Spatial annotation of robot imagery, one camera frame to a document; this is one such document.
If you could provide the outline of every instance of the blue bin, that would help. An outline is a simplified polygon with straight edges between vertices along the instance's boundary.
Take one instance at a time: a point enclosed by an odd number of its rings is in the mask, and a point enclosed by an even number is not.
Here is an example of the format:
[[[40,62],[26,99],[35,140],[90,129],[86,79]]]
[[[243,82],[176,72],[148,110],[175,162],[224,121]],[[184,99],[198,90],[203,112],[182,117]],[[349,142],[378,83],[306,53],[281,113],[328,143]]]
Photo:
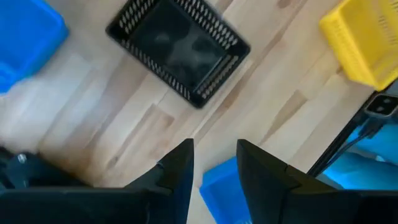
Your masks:
[[[235,157],[203,175],[200,194],[217,224],[252,223]]]
[[[68,29],[42,0],[0,0],[0,93],[39,71]]]

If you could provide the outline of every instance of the light wood floor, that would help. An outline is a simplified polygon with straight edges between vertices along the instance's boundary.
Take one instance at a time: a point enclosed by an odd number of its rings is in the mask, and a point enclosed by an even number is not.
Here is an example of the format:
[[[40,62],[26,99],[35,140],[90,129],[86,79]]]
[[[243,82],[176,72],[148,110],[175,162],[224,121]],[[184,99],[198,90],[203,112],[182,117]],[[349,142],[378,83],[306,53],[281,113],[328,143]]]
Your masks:
[[[347,80],[318,21],[338,0],[211,0],[252,52],[196,110],[110,40],[126,0],[47,0],[71,34],[46,67],[0,101],[0,144],[39,151],[95,186],[123,186],[195,139],[189,223],[214,223],[204,171],[245,138],[307,171],[372,92]]]

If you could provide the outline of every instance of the floor plank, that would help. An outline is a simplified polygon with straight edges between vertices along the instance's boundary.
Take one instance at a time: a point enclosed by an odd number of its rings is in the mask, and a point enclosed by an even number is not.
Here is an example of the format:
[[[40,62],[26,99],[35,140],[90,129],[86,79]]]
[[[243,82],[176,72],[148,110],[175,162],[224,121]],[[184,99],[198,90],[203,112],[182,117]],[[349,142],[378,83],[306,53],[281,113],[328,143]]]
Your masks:
[[[104,32],[126,0],[48,0],[71,35],[35,77],[0,97],[0,144],[39,151],[95,186],[123,186],[195,140],[189,223],[214,223],[203,173],[246,138],[307,171],[372,89],[348,81],[318,21],[339,0],[211,0],[252,51],[192,108]]]

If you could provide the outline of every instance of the black cable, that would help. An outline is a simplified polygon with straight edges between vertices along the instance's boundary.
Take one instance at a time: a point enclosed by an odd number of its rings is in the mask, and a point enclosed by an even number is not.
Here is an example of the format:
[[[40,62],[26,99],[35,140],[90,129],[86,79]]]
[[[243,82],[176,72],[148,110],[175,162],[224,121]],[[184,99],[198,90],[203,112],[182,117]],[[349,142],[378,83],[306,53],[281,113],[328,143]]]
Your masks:
[[[359,136],[352,140],[351,142],[345,144],[343,147],[340,148],[339,151],[336,152],[335,156],[333,156],[326,166],[321,170],[320,173],[325,171],[329,168],[341,155],[344,154],[349,148],[353,147],[356,143],[360,142],[360,140],[364,138],[372,138],[383,126],[385,122],[379,119],[370,119],[364,125],[363,129],[359,132]]]

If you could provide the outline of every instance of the blue container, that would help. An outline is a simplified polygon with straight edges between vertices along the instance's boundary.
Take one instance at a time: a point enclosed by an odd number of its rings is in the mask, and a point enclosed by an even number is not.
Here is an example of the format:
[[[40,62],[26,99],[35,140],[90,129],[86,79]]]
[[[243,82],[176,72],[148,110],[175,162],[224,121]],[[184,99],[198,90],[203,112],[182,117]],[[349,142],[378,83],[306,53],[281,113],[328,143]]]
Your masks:
[[[39,71],[68,29],[42,0],[0,0],[0,93]]]
[[[205,173],[200,194],[217,224],[252,223],[235,157]]]

